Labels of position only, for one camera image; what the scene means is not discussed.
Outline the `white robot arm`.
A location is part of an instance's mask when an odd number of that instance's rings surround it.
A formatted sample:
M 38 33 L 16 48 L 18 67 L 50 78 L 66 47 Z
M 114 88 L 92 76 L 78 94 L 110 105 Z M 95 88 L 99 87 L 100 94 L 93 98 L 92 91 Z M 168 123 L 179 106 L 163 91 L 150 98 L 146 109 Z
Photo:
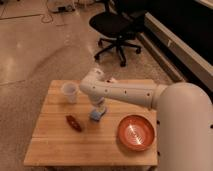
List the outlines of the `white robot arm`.
M 192 83 L 109 83 L 98 68 L 80 82 L 96 105 L 104 98 L 157 112 L 158 171 L 213 171 L 213 103 Z

